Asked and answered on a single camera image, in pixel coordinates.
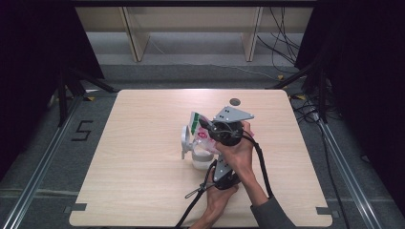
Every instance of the dark sleeve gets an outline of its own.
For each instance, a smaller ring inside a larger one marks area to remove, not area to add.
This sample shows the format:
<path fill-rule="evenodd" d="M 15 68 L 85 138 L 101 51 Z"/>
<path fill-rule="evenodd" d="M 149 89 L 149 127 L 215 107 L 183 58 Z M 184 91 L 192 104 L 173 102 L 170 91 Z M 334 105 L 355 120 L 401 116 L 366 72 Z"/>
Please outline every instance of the dark sleeve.
<path fill-rule="evenodd" d="M 284 213 L 275 197 L 269 199 L 266 203 L 250 207 L 254 218 L 256 218 L 261 229 L 289 229 L 296 228 Z"/>

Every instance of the person's right hand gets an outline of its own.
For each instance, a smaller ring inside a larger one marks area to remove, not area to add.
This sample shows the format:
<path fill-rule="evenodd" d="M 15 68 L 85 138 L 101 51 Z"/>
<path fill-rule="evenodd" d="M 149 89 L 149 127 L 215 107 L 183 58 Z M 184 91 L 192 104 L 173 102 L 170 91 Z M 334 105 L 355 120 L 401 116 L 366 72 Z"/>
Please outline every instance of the person's right hand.
<path fill-rule="evenodd" d="M 244 135 L 250 137 L 247 134 L 252 135 L 250 123 L 242 121 L 242 125 L 246 132 Z M 217 142 L 215 147 L 224 155 L 225 162 L 235 171 L 242 183 L 250 176 L 254 176 L 252 170 L 253 143 L 249 140 L 242 138 L 241 142 L 234 146 L 224 146 L 221 142 Z"/>

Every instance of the person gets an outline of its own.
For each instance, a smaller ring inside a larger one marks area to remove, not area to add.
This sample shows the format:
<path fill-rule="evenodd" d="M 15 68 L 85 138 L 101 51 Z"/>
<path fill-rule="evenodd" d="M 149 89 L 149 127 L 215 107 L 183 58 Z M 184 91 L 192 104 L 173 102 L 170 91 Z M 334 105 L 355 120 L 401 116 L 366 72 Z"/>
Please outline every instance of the person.
<path fill-rule="evenodd" d="M 244 131 L 253 135 L 250 131 L 250 123 L 243 121 Z M 252 168 L 253 143 L 242 138 L 235 146 L 224 146 L 216 143 L 216 148 L 224 155 L 226 162 L 239 176 L 244 185 L 252 206 L 253 216 L 261 229 L 273 228 L 296 228 L 284 213 L 275 197 L 267 197 L 257 181 Z M 215 187 L 207 189 L 207 207 L 202 216 L 190 227 L 190 229 L 206 229 L 221 217 L 229 199 L 238 191 L 238 185 L 226 190 Z"/>

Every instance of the black horizontal bar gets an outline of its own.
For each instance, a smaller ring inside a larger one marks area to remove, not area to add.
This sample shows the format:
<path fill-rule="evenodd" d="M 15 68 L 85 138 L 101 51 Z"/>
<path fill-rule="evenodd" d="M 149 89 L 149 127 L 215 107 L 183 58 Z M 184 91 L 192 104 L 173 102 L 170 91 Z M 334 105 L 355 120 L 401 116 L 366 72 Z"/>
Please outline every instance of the black horizontal bar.
<path fill-rule="evenodd" d="M 75 7 L 288 7 L 313 8 L 337 1 L 283 0 L 71 0 Z"/>

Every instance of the light wood table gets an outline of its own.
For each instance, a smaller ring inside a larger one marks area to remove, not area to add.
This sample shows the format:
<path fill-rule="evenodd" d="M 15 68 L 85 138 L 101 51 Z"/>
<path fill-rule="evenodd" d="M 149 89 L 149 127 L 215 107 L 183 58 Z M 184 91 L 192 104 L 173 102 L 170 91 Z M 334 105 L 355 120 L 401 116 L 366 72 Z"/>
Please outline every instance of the light wood table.
<path fill-rule="evenodd" d="M 181 160 L 181 128 L 191 112 L 212 118 L 231 98 L 252 113 L 251 129 L 263 149 L 269 182 L 288 217 L 297 226 L 329 226 L 330 215 L 309 154 L 284 91 L 272 90 L 124 90 L 111 111 L 76 204 L 74 226 L 174 226 L 192 198 L 184 196 L 203 182 L 204 171 Z M 256 176 L 265 188 L 259 160 Z M 217 227 L 253 227 L 257 223 L 243 185 L 229 201 Z M 206 207 L 206 195 L 183 225 L 191 225 Z"/>

